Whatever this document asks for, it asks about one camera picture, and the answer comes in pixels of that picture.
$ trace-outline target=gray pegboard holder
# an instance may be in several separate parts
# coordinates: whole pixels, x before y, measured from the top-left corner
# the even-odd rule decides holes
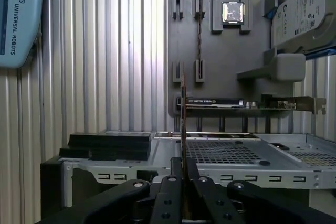
[[[183,5],[183,0],[172,0],[172,18],[179,19],[183,18],[183,10],[184,10],[184,5]]]
[[[173,62],[173,82],[181,82],[182,65],[183,62],[181,61]]]
[[[262,0],[262,2],[263,16],[272,19],[279,6],[278,0]]]
[[[204,82],[205,81],[205,61],[196,60],[195,61],[195,82]]]
[[[180,92],[177,85],[180,81],[177,76],[179,62],[184,63],[187,90],[193,97],[244,98],[247,101],[260,101],[262,93],[274,92],[277,95],[289,97],[292,95],[291,83],[274,83],[267,79],[257,79],[245,85],[236,79],[238,72],[262,66],[263,54],[269,50],[271,22],[263,17],[262,0],[248,0],[248,7],[245,0],[203,0],[201,60],[206,63],[203,64],[206,76],[202,84],[195,82],[195,62],[198,59],[198,24],[195,18],[197,5],[195,0],[179,0],[180,4],[182,2],[183,19],[178,18],[178,8],[176,8],[177,18],[174,19],[174,8],[168,7],[167,84],[170,116],[179,115],[176,111],[176,94]],[[213,5],[214,2],[218,2],[217,11]],[[243,27],[240,27],[241,25],[223,27],[222,2],[245,3]],[[169,5],[173,3],[174,0],[168,0]],[[216,27],[214,18],[218,18],[218,33],[216,29],[213,29]],[[245,110],[237,111],[237,113],[228,111],[221,116],[231,117],[244,113]],[[250,116],[254,116],[255,113],[257,113],[256,116],[264,114],[264,112],[251,110]]]
[[[199,4],[200,4],[200,0],[193,0],[193,14],[194,14],[195,19],[198,19],[198,16],[199,16],[199,11],[200,11]],[[204,18],[204,16],[205,16],[205,7],[202,4],[202,19]]]

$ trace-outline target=screw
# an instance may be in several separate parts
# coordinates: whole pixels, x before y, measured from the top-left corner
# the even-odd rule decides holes
[[[224,214],[223,218],[227,219],[227,220],[232,220],[232,215],[230,215],[230,214]]]
[[[143,183],[142,182],[139,182],[139,183],[135,183],[134,186],[135,187],[142,187]]]
[[[238,188],[243,188],[244,185],[242,183],[234,183],[234,186],[238,187]]]
[[[170,218],[170,213],[165,212],[161,215],[162,219],[169,219]]]
[[[208,181],[207,178],[205,178],[205,177],[200,177],[198,180],[200,180],[202,182],[207,182]]]
[[[216,201],[216,204],[219,205],[219,206],[222,206],[222,205],[224,205],[224,202],[222,202],[221,200],[218,200],[218,201]]]

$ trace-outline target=corrugated metal wall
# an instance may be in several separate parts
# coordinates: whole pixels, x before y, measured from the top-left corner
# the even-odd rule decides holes
[[[166,114],[166,9],[166,0],[45,0],[31,65],[0,70],[1,224],[39,220],[39,164],[70,133],[173,130]],[[326,116],[295,113],[272,120],[272,131],[334,138],[335,69],[331,57],[307,62],[305,82],[294,87],[295,95],[326,97]],[[264,123],[250,119],[249,129],[262,132]]]

